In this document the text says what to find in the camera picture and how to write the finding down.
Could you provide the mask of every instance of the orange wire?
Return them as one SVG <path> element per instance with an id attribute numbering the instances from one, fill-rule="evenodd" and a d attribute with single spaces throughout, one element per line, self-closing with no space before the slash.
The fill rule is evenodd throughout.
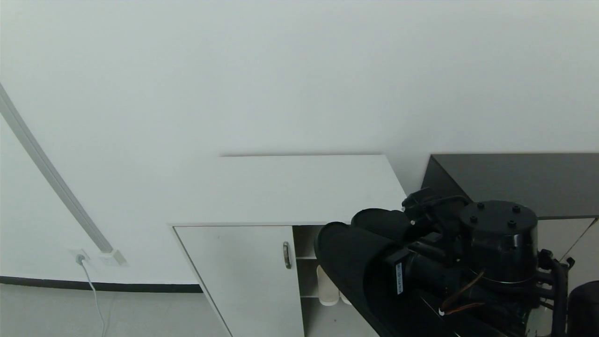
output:
<path id="1" fill-rule="evenodd" d="M 461 288 L 457 293 L 451 295 L 450 298 L 446 299 L 442 304 L 441 304 L 441 310 L 445 311 L 447 309 L 448 306 L 450 306 L 453 302 L 455 302 L 456 299 L 458 299 L 458 297 L 465 292 L 466 290 L 468 290 L 470 287 L 472 287 L 478 280 L 480 280 L 481 277 L 483 277 L 483 275 L 485 274 L 485 271 L 481 271 L 480 274 L 478 274 L 478 276 L 475 277 L 474 280 L 472 280 L 470 283 L 468 283 L 467 285 L 465 285 L 463 288 Z"/>
<path id="2" fill-rule="evenodd" d="M 464 306 L 460 306 L 459 308 L 455 308 L 455 309 L 451 309 L 449 311 L 446 311 L 445 314 L 446 315 L 451 315 L 451 314 L 454 314 L 456 312 L 460 312 L 462 310 L 466 310 L 466 309 L 470 309 L 470 308 L 476 308 L 477 306 L 481 306 L 481 305 L 484 305 L 484 303 L 482 303 L 482 302 L 470 303 L 470 304 L 466 304 Z"/>

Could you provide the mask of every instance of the white wall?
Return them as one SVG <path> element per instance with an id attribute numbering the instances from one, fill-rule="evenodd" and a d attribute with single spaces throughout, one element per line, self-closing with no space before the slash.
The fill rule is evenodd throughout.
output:
<path id="1" fill-rule="evenodd" d="M 93 261 L 98 281 L 194 282 L 164 209 L 198 157 L 383 152 L 410 192 L 431 152 L 599 150 L 597 2 L 4 0 L 1 15 L 2 84 L 129 261 Z M 64 248 L 97 249 L 2 131 L 1 273 L 82 279 Z"/>

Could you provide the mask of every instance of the shelf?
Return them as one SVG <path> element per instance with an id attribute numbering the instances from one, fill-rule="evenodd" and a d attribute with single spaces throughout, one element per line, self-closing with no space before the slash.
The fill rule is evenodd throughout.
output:
<path id="1" fill-rule="evenodd" d="M 318 277 L 316 260 L 298 260 L 299 296 L 318 298 Z"/>
<path id="2" fill-rule="evenodd" d="M 342 301 L 323 306 L 318 299 L 301 299 L 306 337 L 377 337 L 378 334 L 351 305 Z"/>
<path id="3" fill-rule="evenodd" d="M 295 258 L 311 260 L 314 254 L 314 239 L 322 226 L 294 226 Z"/>

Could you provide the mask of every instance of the cabinet top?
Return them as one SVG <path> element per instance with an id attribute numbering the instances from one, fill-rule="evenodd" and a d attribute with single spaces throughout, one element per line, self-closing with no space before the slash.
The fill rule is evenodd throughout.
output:
<path id="1" fill-rule="evenodd" d="M 349 223 L 406 197 L 384 155 L 221 157 L 188 169 L 169 225 Z"/>
<path id="2" fill-rule="evenodd" d="M 510 200 L 540 219 L 599 216 L 599 154 L 432 155 L 475 201 Z"/>

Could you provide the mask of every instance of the sticker label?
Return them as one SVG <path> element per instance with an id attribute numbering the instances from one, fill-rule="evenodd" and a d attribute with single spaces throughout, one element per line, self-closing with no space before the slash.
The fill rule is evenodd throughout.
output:
<path id="1" fill-rule="evenodd" d="M 397 277 L 397 295 L 404 292 L 404 272 L 401 263 L 395 265 L 395 276 Z"/>

